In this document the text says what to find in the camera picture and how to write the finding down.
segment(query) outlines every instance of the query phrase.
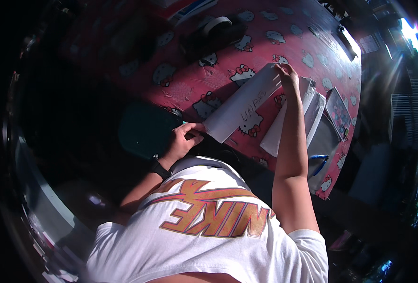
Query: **teal chair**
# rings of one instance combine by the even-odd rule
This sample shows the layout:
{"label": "teal chair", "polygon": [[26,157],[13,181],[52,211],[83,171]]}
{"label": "teal chair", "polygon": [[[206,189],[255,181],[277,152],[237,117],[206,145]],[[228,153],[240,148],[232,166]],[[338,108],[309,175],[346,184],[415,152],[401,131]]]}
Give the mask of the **teal chair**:
{"label": "teal chair", "polygon": [[143,102],[126,107],[118,127],[118,139],[127,152],[150,160],[167,149],[172,129],[182,125],[182,118],[167,110]]}

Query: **right hand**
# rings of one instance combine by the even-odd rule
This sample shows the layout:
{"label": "right hand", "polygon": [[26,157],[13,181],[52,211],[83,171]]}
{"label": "right hand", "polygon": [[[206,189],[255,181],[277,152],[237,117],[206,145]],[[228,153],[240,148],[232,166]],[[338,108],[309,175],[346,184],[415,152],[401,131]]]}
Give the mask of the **right hand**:
{"label": "right hand", "polygon": [[286,93],[295,92],[296,94],[300,93],[299,91],[299,76],[294,68],[289,64],[275,64],[275,68],[278,69],[281,78],[281,86]]}
{"label": "right hand", "polygon": [[[164,159],[166,163],[172,165],[174,162],[183,158],[191,148],[203,140],[203,136],[200,135],[199,131],[204,130],[205,127],[201,123],[185,123],[174,129],[170,147],[162,159]],[[187,133],[192,134],[193,137],[187,139]]]}

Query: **black wristwatch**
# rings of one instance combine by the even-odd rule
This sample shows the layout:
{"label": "black wristwatch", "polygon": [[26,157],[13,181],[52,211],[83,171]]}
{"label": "black wristwatch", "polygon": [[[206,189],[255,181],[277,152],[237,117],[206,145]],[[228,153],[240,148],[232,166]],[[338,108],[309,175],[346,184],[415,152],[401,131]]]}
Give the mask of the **black wristwatch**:
{"label": "black wristwatch", "polygon": [[152,157],[151,159],[152,164],[151,164],[151,168],[149,171],[159,174],[159,176],[162,177],[162,180],[165,181],[166,179],[168,179],[168,177],[170,177],[173,174],[173,172],[171,170],[170,171],[165,170],[165,168],[162,167],[162,165],[157,160],[158,157],[159,157],[158,154],[155,154]]}

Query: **scissors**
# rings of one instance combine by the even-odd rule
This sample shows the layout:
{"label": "scissors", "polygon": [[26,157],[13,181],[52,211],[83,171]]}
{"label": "scissors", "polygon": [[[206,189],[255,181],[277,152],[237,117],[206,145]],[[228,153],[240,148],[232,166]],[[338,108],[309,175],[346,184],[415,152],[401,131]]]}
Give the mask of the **scissors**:
{"label": "scissors", "polygon": [[323,159],[324,158],[324,161],[321,163],[321,165],[313,172],[313,176],[316,176],[322,170],[325,163],[327,163],[327,160],[329,157],[330,155],[316,154],[309,158],[309,159]]}

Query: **pink tablecloth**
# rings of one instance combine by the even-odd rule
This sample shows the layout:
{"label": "pink tablecloth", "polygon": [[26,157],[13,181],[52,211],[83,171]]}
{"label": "pink tablecloth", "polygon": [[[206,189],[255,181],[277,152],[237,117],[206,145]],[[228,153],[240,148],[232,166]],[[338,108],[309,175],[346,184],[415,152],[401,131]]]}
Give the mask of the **pink tablecloth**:
{"label": "pink tablecloth", "polygon": [[[319,93],[337,87],[356,121],[361,60],[348,58],[336,35],[338,22],[317,1],[219,0],[214,7],[159,37],[158,49],[147,63],[139,64],[136,58],[111,58],[107,62],[105,46],[117,25],[133,13],[133,5],[133,1],[126,0],[93,0],[68,32],[61,53],[130,96],[166,107],[189,122],[207,118],[239,88],[240,80],[254,76],[266,63],[288,62],[300,76],[316,81]],[[179,36],[191,33],[214,17],[232,13],[248,25],[243,40],[204,61],[187,64],[178,50]],[[276,159],[259,144],[278,114],[282,94],[280,88],[226,141],[272,171]],[[328,197],[344,164],[353,127],[355,123],[348,139],[338,145],[316,192],[323,199]]]}

